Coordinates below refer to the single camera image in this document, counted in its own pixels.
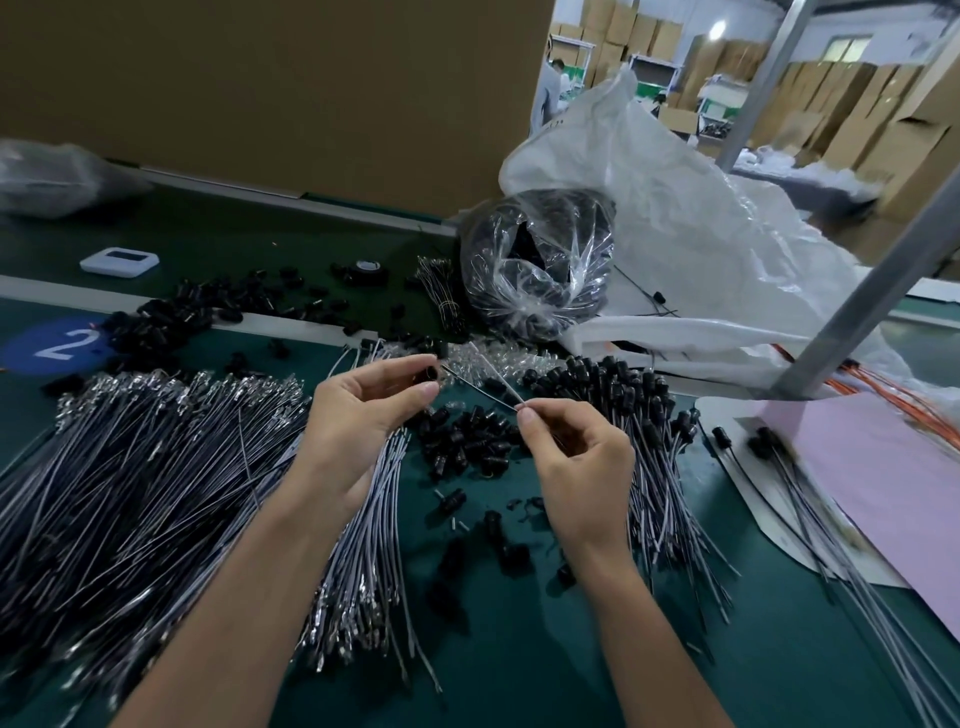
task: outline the workbench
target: workbench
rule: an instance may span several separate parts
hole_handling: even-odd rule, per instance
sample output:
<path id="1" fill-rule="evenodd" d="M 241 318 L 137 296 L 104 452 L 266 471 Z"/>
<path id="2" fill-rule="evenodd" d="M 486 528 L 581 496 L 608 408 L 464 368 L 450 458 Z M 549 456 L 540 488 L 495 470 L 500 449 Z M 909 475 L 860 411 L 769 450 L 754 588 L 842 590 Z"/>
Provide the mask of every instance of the workbench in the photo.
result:
<path id="1" fill-rule="evenodd" d="M 348 298 L 352 315 L 365 328 L 386 328 L 390 304 L 404 302 L 408 328 L 439 334 L 439 320 L 425 296 L 405 290 L 402 280 L 413 272 L 416 255 L 450 255 L 453 240 L 435 225 L 405 227 L 165 186 L 143 200 L 69 220 L 0 222 L 0 274 L 10 277 L 0 279 L 0 347 L 25 331 L 60 320 L 80 317 L 96 323 L 111 304 L 168 295 L 182 278 L 237 277 L 255 268 L 275 272 L 284 265 L 297 266 L 308 284 L 330 287 L 331 297 Z M 82 258 L 114 245 L 157 253 L 160 265 L 132 280 L 94 277 L 80 270 Z M 391 269 L 385 291 L 358 295 L 337 287 L 329 264 L 357 258 L 376 259 Z M 292 324 L 307 326 L 277 321 L 279 327 Z M 329 328 L 309 326 L 315 334 L 287 339 L 292 355 L 285 361 L 267 352 L 267 338 L 260 334 L 270 332 L 223 329 L 196 337 L 183 360 L 193 368 L 222 371 L 229 354 L 241 351 L 254 369 L 272 376 L 294 374 L 313 387 L 339 354 L 340 339 L 330 335 Z M 954 381 L 940 383 L 960 384 L 955 372 L 953 376 Z M 0 374 L 5 413 L 0 417 L 0 460 L 9 460 L 53 422 L 55 403 L 38 390 L 52 378 Z M 710 390 L 695 382 L 684 386 L 674 380 L 673 389 L 736 396 L 735 388 Z M 459 385 L 444 389 L 440 402 L 446 400 L 488 403 Z M 680 397 L 681 407 L 692 403 L 693 398 Z M 714 661 L 695 658 L 734 723 L 740 728 L 915 724 L 908 698 L 855 609 L 849 602 L 829 605 L 819 577 L 767 541 L 705 443 L 691 446 L 680 457 L 680 466 L 691 508 L 742 574 L 736 578 L 716 565 L 734 601 L 731 624 L 706 604 Z M 337 666 L 329 673 L 292 673 L 276 704 L 275 728 L 319 723 L 469 728 L 621 722 L 583 595 L 578 587 L 563 590 L 556 579 L 561 554 L 548 523 L 543 516 L 523 522 L 522 508 L 506 509 L 512 498 L 538 492 L 530 458 L 515 456 L 500 479 L 484 480 L 468 472 L 442 490 L 457 486 L 468 493 L 461 520 L 474 527 L 485 510 L 500 511 L 508 537 L 530 546 L 535 568 L 521 576 L 504 575 L 474 532 L 468 536 L 468 569 L 458 591 L 468 626 L 453 628 L 426 608 L 424 587 L 452 534 L 449 522 L 436 524 L 428 517 L 437 501 L 414 444 L 402 471 L 400 543 L 414 624 L 444 694 L 434 693 L 421 665 L 413 664 L 408 691 L 393 655 L 364 654 L 354 665 Z M 960 685 L 960 647 L 939 621 L 912 592 L 881 591 L 940 669 Z M 684 581 L 658 574 L 657 596 L 682 641 L 698 641 L 696 611 Z M 75 696 L 60 690 L 63 677 L 65 673 L 51 676 L 18 691 L 15 702 L 8 696 L 6 724 L 19 728 L 60 721 L 76 703 Z M 94 698 L 72 725 L 88 728 L 107 722 L 105 702 Z"/>

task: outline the metal pole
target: metal pole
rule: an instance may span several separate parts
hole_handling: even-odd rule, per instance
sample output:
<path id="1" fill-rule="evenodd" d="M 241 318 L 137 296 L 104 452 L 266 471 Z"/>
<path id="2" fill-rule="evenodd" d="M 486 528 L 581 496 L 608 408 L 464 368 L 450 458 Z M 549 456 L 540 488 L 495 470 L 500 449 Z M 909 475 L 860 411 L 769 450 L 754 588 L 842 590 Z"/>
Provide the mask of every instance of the metal pole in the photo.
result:
<path id="1" fill-rule="evenodd" d="M 780 76 L 786 70 L 786 65 L 790 62 L 797 42 L 804 34 L 806 24 L 810 21 L 810 16 L 813 15 L 816 7 L 817 0 L 793 0 L 790 10 L 787 11 L 777 31 L 777 37 L 770 46 L 770 52 L 750 84 L 750 93 L 747 94 L 743 108 L 736 115 L 733 127 L 720 150 L 720 156 L 717 157 L 717 166 L 724 172 L 730 173 L 736 164 L 736 159 L 740 156 L 740 150 L 747 145 L 750 134 L 754 132 L 756 121 L 773 94 Z"/>
<path id="2" fill-rule="evenodd" d="M 960 240 L 960 167 L 774 384 L 782 400 L 812 397 L 886 315 Z"/>

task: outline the white plastic bag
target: white plastic bag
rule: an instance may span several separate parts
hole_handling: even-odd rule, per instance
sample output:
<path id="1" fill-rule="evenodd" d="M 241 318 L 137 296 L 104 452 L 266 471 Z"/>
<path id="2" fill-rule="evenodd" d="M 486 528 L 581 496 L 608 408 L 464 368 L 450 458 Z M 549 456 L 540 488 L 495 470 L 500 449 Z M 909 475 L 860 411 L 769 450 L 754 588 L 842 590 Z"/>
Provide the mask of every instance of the white plastic bag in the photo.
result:
<path id="1" fill-rule="evenodd" d="M 0 213 L 54 219 L 152 187 L 75 144 L 0 139 Z"/>
<path id="2" fill-rule="evenodd" d="M 585 92 L 500 170 L 508 195 L 589 187 L 616 203 L 613 262 L 629 283 L 612 281 L 605 314 L 634 315 L 601 315 L 562 341 L 602 355 L 627 340 L 665 355 L 662 371 L 769 387 L 787 363 L 766 345 L 799 352 L 857 285 L 855 260 L 801 221 L 779 187 L 727 177 L 687 147 L 635 92 L 629 70 Z M 641 315 L 653 308 L 640 288 L 660 291 L 683 318 Z M 960 422 L 960 391 L 913 379 L 878 331 L 853 355 Z"/>

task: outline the pink paper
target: pink paper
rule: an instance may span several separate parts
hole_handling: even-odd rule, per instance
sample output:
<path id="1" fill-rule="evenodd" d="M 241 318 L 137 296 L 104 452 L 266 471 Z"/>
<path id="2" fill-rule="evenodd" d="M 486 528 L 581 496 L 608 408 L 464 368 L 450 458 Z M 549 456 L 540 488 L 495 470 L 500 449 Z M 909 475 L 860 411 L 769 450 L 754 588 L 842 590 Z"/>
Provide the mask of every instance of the pink paper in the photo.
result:
<path id="1" fill-rule="evenodd" d="M 960 640 L 960 464 L 874 394 L 757 415 Z"/>

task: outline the window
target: window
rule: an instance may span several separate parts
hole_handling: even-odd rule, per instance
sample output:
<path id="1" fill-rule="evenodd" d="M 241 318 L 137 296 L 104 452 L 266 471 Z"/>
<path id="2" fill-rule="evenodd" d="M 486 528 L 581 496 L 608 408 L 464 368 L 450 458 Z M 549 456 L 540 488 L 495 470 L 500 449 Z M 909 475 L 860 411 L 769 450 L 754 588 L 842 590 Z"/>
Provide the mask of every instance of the window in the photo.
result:
<path id="1" fill-rule="evenodd" d="M 860 60 L 873 36 L 837 36 L 824 51 L 824 61 L 853 63 Z"/>

